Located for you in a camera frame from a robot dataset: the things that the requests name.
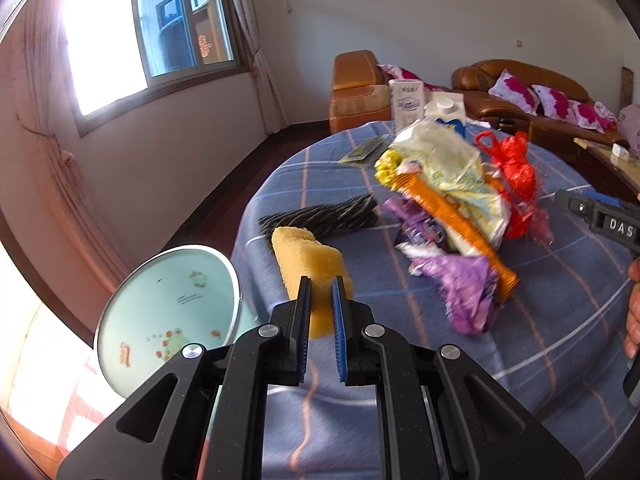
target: red plastic bag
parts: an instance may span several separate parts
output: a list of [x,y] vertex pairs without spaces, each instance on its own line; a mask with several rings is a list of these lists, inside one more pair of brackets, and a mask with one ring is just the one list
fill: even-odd
[[491,157],[506,181],[501,195],[511,205],[511,217],[505,238],[519,238],[528,232],[536,241],[551,243],[548,214],[538,206],[536,169],[527,160],[528,143],[524,132],[500,141],[489,130],[476,136],[476,146]]

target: window sill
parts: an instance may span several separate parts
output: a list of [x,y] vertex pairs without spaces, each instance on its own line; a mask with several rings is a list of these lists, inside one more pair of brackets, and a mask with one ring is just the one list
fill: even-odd
[[142,92],[137,92],[122,99],[118,99],[113,103],[106,105],[95,112],[88,115],[82,115],[77,106],[72,106],[74,109],[74,115],[76,116],[76,125],[78,126],[78,133],[80,137],[84,137],[86,134],[98,129],[100,126],[108,123],[109,121],[120,117],[121,115],[134,110],[142,105],[155,101],[161,97],[165,97],[174,92],[179,92],[197,86],[202,83],[214,81],[216,79],[222,79],[225,77],[231,77],[234,75],[251,72],[251,69],[246,66],[238,66],[229,68],[226,70],[219,70],[216,72],[205,72],[184,79],[178,79],[169,83],[147,88]]

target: tablecloth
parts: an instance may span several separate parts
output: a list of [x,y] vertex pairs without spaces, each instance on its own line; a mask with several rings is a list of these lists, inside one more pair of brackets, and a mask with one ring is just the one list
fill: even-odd
[[[366,192],[379,202],[386,200],[390,191],[374,179],[373,168],[360,170],[337,161],[369,137],[390,139],[391,127],[369,123],[310,146],[274,171],[249,202],[232,262],[243,297],[263,318],[287,296],[258,219]],[[468,126],[468,140],[482,130]],[[533,412],[590,476],[636,416],[622,391],[631,257],[555,208],[552,194],[557,189],[589,187],[578,173],[532,144],[528,157],[546,176],[542,205],[556,241],[550,248],[522,238],[504,241],[500,256],[517,272],[520,284],[484,335],[456,333],[436,283],[409,275],[408,260],[392,244],[398,230],[394,218],[383,217],[375,227],[335,233],[322,242],[342,252],[355,299],[371,307],[377,322],[412,344],[459,345]],[[339,383],[332,336],[310,341],[304,385],[269,390],[263,478],[377,479],[378,467],[373,388]]]

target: baseboard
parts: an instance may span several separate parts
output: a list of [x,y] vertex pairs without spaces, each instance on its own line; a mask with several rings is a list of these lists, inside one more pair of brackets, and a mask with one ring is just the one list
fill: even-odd
[[255,164],[260,164],[262,156],[273,142],[277,142],[283,136],[289,136],[291,134],[300,134],[304,132],[311,132],[313,130],[329,129],[329,121],[315,121],[313,123],[301,123],[292,124],[287,126],[283,130],[280,130],[277,134],[268,136],[261,142],[249,155],[247,155],[231,172],[218,184],[211,193],[202,201],[202,203],[189,215],[189,217],[178,228],[171,239],[162,248],[163,251],[173,249],[184,245],[184,239],[187,234],[192,233],[199,225],[201,225],[207,215],[210,213],[212,206],[219,202],[226,193],[226,190],[233,188],[242,176],[250,171],[250,168]]

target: sponge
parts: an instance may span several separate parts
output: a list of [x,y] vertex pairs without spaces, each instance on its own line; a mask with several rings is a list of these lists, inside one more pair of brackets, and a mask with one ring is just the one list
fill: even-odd
[[310,231],[278,227],[271,237],[282,281],[290,300],[298,296],[300,277],[311,280],[311,322],[309,337],[318,339],[334,331],[332,280],[342,276],[348,300],[353,299],[353,282],[338,249],[322,245]]

